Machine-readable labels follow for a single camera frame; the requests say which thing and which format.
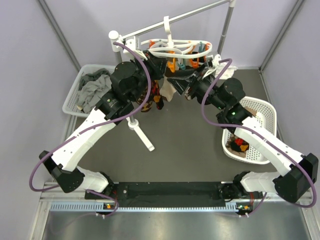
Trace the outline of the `brown argyle sock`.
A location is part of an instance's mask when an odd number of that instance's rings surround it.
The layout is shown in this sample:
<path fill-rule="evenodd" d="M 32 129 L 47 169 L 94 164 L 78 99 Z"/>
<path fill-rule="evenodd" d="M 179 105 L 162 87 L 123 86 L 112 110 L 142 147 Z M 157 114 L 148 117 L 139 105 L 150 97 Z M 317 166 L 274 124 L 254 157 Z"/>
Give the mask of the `brown argyle sock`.
<path fill-rule="evenodd" d="M 153 105 L 153 102 L 154 102 L 154 96 L 155 96 L 154 93 L 150 93 L 149 98 L 148 98 L 148 101 L 142 106 L 142 108 L 141 108 L 141 110 L 140 110 L 142 113 L 147 113 L 147 112 L 149 112 L 149 111 L 151 110 L 152 105 Z M 146 98 L 146 93 L 143 93 L 143 94 L 139 97 L 137 103 L 138 103 L 139 105 L 141 105 L 141 104 L 143 103 L 143 101 L 145 100 L 145 98 Z"/>

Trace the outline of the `white oval peg hanger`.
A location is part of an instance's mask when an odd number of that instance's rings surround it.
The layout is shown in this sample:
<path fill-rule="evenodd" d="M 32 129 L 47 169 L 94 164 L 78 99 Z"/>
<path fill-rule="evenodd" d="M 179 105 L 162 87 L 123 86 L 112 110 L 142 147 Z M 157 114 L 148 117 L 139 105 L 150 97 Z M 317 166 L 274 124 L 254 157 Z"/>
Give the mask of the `white oval peg hanger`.
<path fill-rule="evenodd" d="M 140 46 L 148 46 L 148 51 L 159 58 L 197 59 L 208 56 L 213 45 L 205 40 L 173 39 L 169 16 L 163 18 L 166 38 L 154 38 L 142 41 Z"/>

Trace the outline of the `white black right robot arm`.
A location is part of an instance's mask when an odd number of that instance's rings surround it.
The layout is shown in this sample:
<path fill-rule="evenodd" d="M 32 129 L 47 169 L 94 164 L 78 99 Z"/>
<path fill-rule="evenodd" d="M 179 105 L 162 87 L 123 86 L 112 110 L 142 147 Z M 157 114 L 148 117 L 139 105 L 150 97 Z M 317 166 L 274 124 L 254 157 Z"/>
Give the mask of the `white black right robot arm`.
<path fill-rule="evenodd" d="M 251 192 L 275 193 L 296 204 L 308 190 L 312 190 L 313 200 L 309 207 L 315 205 L 318 158 L 312 153 L 302 154 L 294 150 L 261 126 L 241 104 L 246 94 L 238 79 L 231 77 L 216 86 L 217 78 L 194 72 L 187 77 L 169 77 L 167 80 L 180 95 L 196 98 L 202 108 L 215 106 L 219 110 L 215 125 L 247 142 L 276 169 L 275 172 L 244 171 L 238 174 L 233 180 L 233 192 L 237 197 L 245 198 Z"/>

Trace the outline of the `red black argyle sock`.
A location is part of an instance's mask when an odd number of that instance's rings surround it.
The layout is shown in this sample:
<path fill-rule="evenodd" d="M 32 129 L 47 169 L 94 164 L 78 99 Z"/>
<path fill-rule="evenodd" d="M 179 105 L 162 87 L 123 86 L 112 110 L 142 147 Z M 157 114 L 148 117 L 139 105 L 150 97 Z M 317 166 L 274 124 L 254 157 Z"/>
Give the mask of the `red black argyle sock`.
<path fill-rule="evenodd" d="M 152 82 L 151 93 L 152 93 L 152 101 L 155 102 L 156 108 L 158 110 L 162 110 L 164 107 L 164 100 L 162 95 L 160 94 L 160 86 L 159 86 L 158 80 L 154 80 Z"/>
<path fill-rule="evenodd" d="M 245 153 L 249 149 L 250 145 L 242 138 L 231 134 L 229 139 L 227 140 L 226 147 L 233 152 Z"/>

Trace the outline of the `yellow orange peg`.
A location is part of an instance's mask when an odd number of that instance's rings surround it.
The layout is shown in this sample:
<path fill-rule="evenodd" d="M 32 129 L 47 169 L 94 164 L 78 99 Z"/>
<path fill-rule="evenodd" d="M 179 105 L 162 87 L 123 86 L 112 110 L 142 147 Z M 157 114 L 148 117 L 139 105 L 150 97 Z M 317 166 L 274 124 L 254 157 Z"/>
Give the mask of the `yellow orange peg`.
<path fill-rule="evenodd" d="M 172 73 L 174 73 L 176 71 L 176 59 L 175 58 L 169 59 L 167 61 L 167 67 Z"/>

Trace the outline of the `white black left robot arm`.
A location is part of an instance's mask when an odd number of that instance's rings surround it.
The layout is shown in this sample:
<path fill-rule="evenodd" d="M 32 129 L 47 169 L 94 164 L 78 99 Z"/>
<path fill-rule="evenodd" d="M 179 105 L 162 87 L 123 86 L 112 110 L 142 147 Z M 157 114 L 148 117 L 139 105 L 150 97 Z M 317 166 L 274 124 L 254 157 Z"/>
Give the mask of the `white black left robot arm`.
<path fill-rule="evenodd" d="M 121 121 L 151 102 L 156 102 L 159 109 L 163 107 L 157 81 L 163 77 L 166 63 L 146 51 L 144 58 L 121 62 L 113 72 L 100 68 L 80 78 L 77 106 L 87 118 L 61 146 L 39 156 L 64 193 L 92 190 L 105 199 L 113 194 L 114 187 L 106 174 L 83 169 L 78 164 Z"/>

